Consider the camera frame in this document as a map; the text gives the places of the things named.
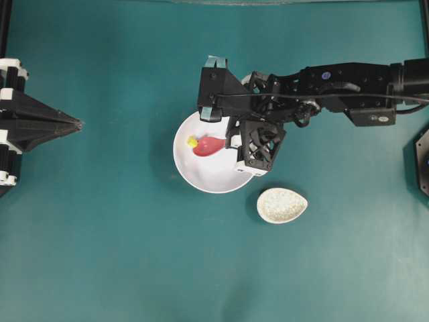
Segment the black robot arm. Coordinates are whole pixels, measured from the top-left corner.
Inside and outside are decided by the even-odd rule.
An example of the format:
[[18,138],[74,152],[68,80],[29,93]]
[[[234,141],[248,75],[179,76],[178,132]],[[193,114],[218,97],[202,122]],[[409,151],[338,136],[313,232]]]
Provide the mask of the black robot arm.
[[[393,125],[397,114],[429,104],[429,59],[403,64],[363,63],[307,67],[289,76],[253,72],[239,81],[224,58],[202,69],[198,110],[207,122],[230,117],[227,148],[237,148],[236,170],[265,174],[286,134],[284,123],[306,127],[323,108],[356,126]],[[419,104],[397,110],[397,104]]]

